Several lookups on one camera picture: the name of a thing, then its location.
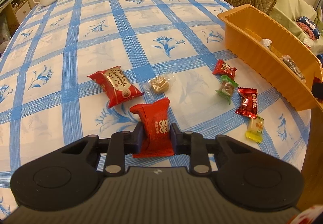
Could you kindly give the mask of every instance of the drawer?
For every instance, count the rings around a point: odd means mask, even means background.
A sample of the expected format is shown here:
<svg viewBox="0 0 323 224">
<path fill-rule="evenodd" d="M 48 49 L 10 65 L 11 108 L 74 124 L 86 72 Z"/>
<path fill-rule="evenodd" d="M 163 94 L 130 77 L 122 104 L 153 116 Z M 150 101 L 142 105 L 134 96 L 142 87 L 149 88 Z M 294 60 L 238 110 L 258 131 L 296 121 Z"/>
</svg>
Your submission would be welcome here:
<svg viewBox="0 0 323 224">
<path fill-rule="evenodd" d="M 16 18 L 19 22 L 19 24 L 22 23 L 24 18 L 26 18 L 27 14 L 30 12 L 30 7 L 28 2 L 25 2 L 25 4 L 16 12 Z"/>
</svg>

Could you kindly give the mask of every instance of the orange plastic bin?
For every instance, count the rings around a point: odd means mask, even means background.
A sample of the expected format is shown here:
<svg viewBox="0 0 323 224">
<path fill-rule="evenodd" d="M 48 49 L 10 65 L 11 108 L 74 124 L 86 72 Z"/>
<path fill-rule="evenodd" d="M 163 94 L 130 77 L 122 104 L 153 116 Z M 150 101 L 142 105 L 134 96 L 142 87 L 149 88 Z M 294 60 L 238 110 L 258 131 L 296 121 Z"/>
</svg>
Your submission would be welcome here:
<svg viewBox="0 0 323 224">
<path fill-rule="evenodd" d="M 225 46 L 264 77 L 298 111 L 323 106 L 311 93 L 314 77 L 322 78 L 319 59 L 292 33 L 255 7 L 245 4 L 218 14 L 225 23 Z M 271 50 L 260 44 L 272 41 Z M 289 55 L 306 79 L 279 57 Z"/>
</svg>

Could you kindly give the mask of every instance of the mug handle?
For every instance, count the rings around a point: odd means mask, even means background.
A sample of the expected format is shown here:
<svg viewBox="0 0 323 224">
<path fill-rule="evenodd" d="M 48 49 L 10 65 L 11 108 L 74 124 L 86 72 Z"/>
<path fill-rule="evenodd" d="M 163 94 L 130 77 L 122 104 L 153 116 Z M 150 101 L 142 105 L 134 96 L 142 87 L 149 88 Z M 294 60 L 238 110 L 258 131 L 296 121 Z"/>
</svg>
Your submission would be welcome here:
<svg viewBox="0 0 323 224">
<path fill-rule="evenodd" d="M 39 4 L 39 3 L 40 3 L 40 1 L 35 1 L 35 0 L 33 0 L 33 2 L 35 2 L 35 3 L 37 3 L 37 4 Z"/>
</svg>

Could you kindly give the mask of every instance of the small red candy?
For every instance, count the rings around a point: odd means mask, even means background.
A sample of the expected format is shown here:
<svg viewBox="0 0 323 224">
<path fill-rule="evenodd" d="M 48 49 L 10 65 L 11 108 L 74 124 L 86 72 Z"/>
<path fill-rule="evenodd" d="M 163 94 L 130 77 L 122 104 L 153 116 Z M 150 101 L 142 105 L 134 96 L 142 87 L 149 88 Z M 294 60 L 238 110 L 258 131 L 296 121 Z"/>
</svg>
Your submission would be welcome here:
<svg viewBox="0 0 323 224">
<path fill-rule="evenodd" d="M 235 111 L 237 114 L 256 118 L 257 117 L 257 89 L 238 88 L 241 95 L 241 105 Z"/>
<path fill-rule="evenodd" d="M 129 82 L 121 71 L 120 66 L 98 71 L 88 77 L 98 83 L 109 97 L 110 102 L 108 108 L 144 94 Z"/>
<path fill-rule="evenodd" d="M 235 78 L 235 71 L 237 68 L 231 68 L 229 65 L 227 65 L 224 60 L 218 60 L 216 63 L 215 69 L 212 72 L 212 74 L 221 74 L 221 75 L 227 75 L 231 79 Z"/>
<path fill-rule="evenodd" d="M 133 157 L 174 155 L 167 118 L 169 103 L 168 98 L 163 98 L 152 104 L 138 104 L 130 108 L 130 112 L 139 115 L 147 136 L 143 142 L 141 152 L 133 154 Z"/>
</svg>

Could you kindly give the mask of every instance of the tablecloth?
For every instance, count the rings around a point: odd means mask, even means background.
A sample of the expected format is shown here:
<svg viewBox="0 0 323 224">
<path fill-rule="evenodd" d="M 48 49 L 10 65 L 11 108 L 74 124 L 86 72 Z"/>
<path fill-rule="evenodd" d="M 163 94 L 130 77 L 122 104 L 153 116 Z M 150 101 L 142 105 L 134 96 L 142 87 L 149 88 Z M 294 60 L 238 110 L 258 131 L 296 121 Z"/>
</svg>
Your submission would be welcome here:
<svg viewBox="0 0 323 224">
<path fill-rule="evenodd" d="M 148 79 L 172 73 L 169 123 L 205 138 L 226 134 L 301 169 L 309 136 L 310 110 L 295 109 L 253 69 L 224 47 L 217 14 L 223 0 L 57 0 L 36 6 L 12 37 L 0 61 L 0 218 L 16 208 L 10 177 L 21 165 L 89 134 L 110 137 L 133 130 L 129 108 L 151 102 L 147 95 L 108 109 L 108 98 L 87 77 L 121 66 L 143 90 Z M 258 89 L 264 140 L 245 138 L 248 119 L 216 94 L 218 59 L 237 68 L 241 87 Z M 216 165 L 210 155 L 212 169 Z M 104 163 L 101 157 L 99 168 Z M 126 164 L 187 166 L 186 155 L 134 159 Z"/>
</svg>

